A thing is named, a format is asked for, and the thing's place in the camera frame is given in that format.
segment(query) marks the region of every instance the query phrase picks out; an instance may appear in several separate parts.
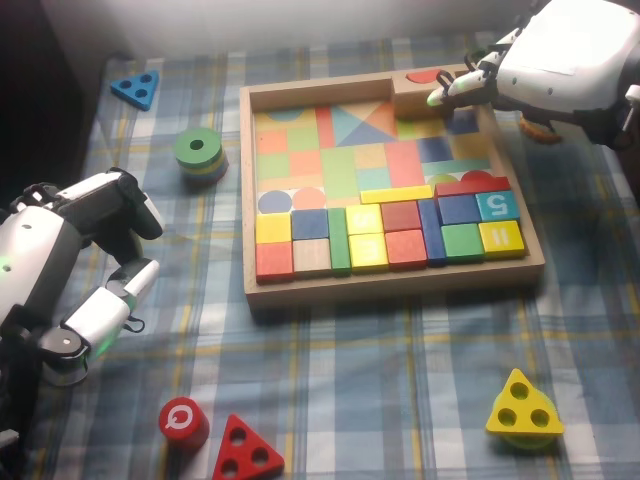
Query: checkered fabric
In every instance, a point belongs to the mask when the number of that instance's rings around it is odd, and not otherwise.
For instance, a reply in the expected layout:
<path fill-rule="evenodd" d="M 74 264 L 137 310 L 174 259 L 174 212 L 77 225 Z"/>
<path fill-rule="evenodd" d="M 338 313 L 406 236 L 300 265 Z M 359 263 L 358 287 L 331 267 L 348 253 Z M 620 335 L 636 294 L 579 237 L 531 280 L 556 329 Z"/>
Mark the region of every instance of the checkered fabric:
<path fill-rule="evenodd" d="M 86 382 L 41 389 L 31 479 L 211 478 L 235 412 L 285 458 L 284 478 L 640 478 L 638 212 L 614 157 L 533 144 L 499 123 L 542 243 L 537 289 L 502 289 L 250 313 L 242 284 L 238 92 L 243 85 L 459 63 L 495 36 L 384 40 L 106 68 L 85 174 L 140 180 L 167 221 L 144 244 L 160 278 Z M 156 68 L 149 112 L 110 81 Z M 216 186 L 180 180 L 172 146 L 187 128 L 222 131 L 230 168 Z M 116 267 L 80 256 L 60 312 Z M 522 454 L 484 425 L 518 367 L 555 402 L 566 433 Z M 193 458 L 169 451 L 164 402 L 189 395 L 211 422 Z"/>

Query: tabletop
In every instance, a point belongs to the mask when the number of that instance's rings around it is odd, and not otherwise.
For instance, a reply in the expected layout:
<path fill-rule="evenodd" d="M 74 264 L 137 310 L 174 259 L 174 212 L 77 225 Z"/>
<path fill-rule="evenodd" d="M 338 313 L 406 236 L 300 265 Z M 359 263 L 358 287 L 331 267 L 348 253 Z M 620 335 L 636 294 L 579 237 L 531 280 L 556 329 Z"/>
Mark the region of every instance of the tabletop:
<path fill-rule="evenodd" d="M 431 294 L 252 315 L 243 293 L 238 96 L 244 85 L 460 63 L 490 33 L 395 39 L 180 61 L 110 61 L 85 175 L 135 175 L 167 222 L 145 255 L 159 279 L 136 316 L 71 390 L 42 387 L 31 479 L 208 479 L 237 413 L 286 462 L 283 478 L 640 478 L 638 211 L 614 156 L 532 143 L 498 113 L 546 256 L 532 289 Z M 157 69 L 142 112 L 109 82 Z M 172 147 L 187 128 L 222 132 L 230 167 L 193 191 Z M 59 313 L 116 268 L 82 252 Z M 555 403 L 566 432 L 522 453 L 484 425 L 513 368 Z M 169 450 L 162 405 L 196 400 L 198 454 Z"/>

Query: printed triangle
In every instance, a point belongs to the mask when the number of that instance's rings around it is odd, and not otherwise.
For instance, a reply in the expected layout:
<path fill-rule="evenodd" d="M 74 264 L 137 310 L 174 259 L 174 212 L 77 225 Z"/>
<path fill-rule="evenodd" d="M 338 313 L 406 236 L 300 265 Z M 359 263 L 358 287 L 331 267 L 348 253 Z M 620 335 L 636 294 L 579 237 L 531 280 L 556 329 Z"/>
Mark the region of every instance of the printed triangle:
<path fill-rule="evenodd" d="M 369 125 L 377 128 L 381 132 L 391 135 L 393 138 L 398 138 L 396 117 L 393 114 L 393 105 L 391 102 L 385 102 L 376 108 L 371 115 L 367 117 L 366 121 Z"/>
<path fill-rule="evenodd" d="M 354 117 L 340 107 L 331 107 L 331 119 L 333 121 L 333 136 L 336 145 L 340 145 L 340 142 L 362 123 L 362 120 L 358 117 Z"/>
<path fill-rule="evenodd" d="M 361 123 L 353 132 L 349 134 L 347 138 L 345 138 L 337 145 L 339 147 L 351 147 L 354 145 L 367 145 L 370 143 L 389 142 L 395 142 L 395 138 L 387 135 L 384 132 L 381 132 L 368 123 Z"/>
<path fill-rule="evenodd" d="M 564 433 L 553 404 L 517 368 L 496 399 L 486 429 L 489 433 L 527 436 Z"/>
<path fill-rule="evenodd" d="M 152 70 L 112 82 L 111 92 L 128 104 L 147 112 L 153 103 L 157 86 L 158 72 Z"/>
<path fill-rule="evenodd" d="M 340 108 L 360 120 L 366 120 L 367 117 L 375 112 L 382 104 L 382 102 L 343 103 L 340 105 Z"/>
<path fill-rule="evenodd" d="M 284 470 L 284 459 L 237 415 L 229 415 L 211 480 L 270 478 Z"/>

